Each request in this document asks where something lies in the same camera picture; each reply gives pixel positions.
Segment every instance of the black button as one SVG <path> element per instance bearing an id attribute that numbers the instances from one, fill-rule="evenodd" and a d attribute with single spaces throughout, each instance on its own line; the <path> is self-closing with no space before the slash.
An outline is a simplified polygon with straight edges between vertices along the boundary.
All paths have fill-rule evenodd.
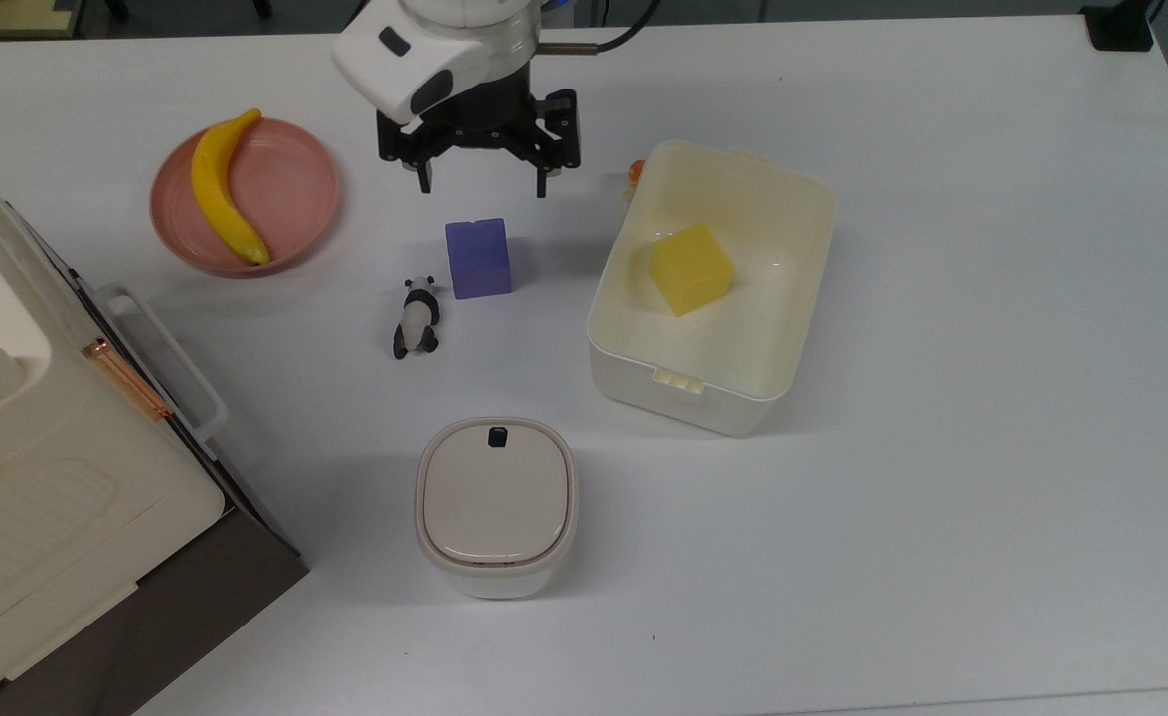
<path id="1" fill-rule="evenodd" d="M 424 110 L 450 97 L 454 89 L 456 78 L 451 76 L 451 70 L 443 70 L 429 77 L 429 81 L 416 90 L 416 95 L 411 95 L 411 113 L 424 114 Z"/>
<path id="2" fill-rule="evenodd" d="M 391 27 L 384 27 L 383 30 L 380 30 L 380 42 L 384 47 L 389 47 L 389 51 L 398 55 L 398 57 L 402 57 L 402 55 L 406 54 L 406 50 L 411 49 L 410 42 L 403 40 L 403 36 L 394 32 Z"/>

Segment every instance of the white robot arm casing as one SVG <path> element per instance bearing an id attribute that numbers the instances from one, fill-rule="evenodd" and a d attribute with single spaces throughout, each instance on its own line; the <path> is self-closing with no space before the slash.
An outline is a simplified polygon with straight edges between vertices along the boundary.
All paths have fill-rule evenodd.
<path id="1" fill-rule="evenodd" d="M 537 36 L 537 0 L 370 0 L 332 56 L 376 110 L 405 125 L 523 67 Z"/>

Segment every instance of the white canister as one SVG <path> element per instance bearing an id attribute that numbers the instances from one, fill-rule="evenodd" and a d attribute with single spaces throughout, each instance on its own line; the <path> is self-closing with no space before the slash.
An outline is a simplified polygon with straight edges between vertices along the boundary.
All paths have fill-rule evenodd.
<path id="1" fill-rule="evenodd" d="M 457 589 L 485 599 L 547 584 L 575 536 L 571 450 L 529 418 L 470 418 L 439 432 L 416 477 L 416 536 Z"/>

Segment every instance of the small container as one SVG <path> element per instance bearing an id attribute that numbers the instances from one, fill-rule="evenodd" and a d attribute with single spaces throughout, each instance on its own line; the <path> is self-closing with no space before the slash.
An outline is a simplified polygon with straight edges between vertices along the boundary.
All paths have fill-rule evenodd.
<path id="1" fill-rule="evenodd" d="M 674 317 L 653 245 L 705 223 L 734 263 L 723 298 Z M 592 378 L 607 398 L 710 427 L 751 430 L 790 389 L 835 223 L 815 178 L 742 151 L 656 146 L 589 314 Z"/>
<path id="2" fill-rule="evenodd" d="M 424 449 L 416 538 L 464 593 L 528 597 L 570 549 L 577 507 L 562 436 L 528 418 L 470 418 Z"/>

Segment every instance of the white lid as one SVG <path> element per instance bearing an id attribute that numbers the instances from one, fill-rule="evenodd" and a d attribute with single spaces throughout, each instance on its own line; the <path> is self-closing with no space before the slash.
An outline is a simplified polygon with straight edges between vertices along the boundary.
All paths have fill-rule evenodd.
<path id="1" fill-rule="evenodd" d="M 420 464 L 422 544 L 460 565 L 543 557 L 572 527 L 573 479 L 570 450 L 547 425 L 473 418 L 449 426 Z"/>

